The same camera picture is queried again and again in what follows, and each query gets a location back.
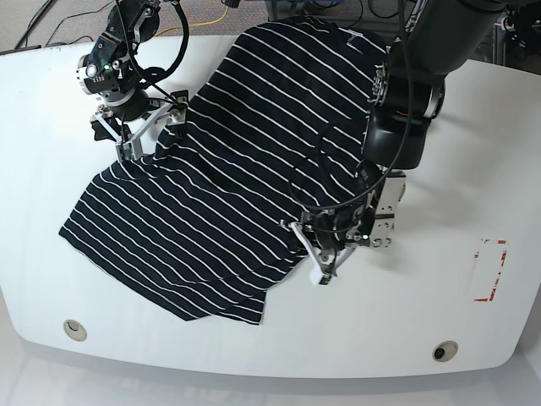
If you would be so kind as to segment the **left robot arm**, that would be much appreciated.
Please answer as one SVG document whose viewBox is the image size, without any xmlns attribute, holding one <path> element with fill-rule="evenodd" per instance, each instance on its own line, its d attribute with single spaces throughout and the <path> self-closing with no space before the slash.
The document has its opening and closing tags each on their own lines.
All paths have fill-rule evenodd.
<svg viewBox="0 0 541 406">
<path fill-rule="evenodd" d="M 461 67 L 503 13 L 505 1 L 398 2 L 399 31 L 376 68 L 372 109 L 357 166 L 357 194 L 335 205 L 306 205 L 289 228 L 327 285 L 354 250 L 391 244 L 406 172 L 421 160 L 431 122 L 445 100 L 445 78 Z"/>
</svg>

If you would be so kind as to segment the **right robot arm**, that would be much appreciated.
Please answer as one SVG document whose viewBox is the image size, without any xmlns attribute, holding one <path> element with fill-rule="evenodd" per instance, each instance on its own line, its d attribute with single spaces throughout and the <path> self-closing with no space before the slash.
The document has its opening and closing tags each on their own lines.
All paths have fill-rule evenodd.
<svg viewBox="0 0 541 406">
<path fill-rule="evenodd" d="M 128 142 L 128 123 L 148 118 L 159 108 L 179 108 L 185 91 L 170 94 L 159 83 L 169 78 L 183 61 L 189 43 L 189 23 L 179 1 L 171 1 L 183 31 L 181 45 L 172 64 L 143 68 L 136 60 L 139 46 L 156 36 L 160 25 L 159 1 L 116 1 L 107 16 L 107 27 L 90 53 L 81 57 L 76 69 L 83 92 L 99 96 L 102 105 L 90 120 L 94 140 Z"/>
</svg>

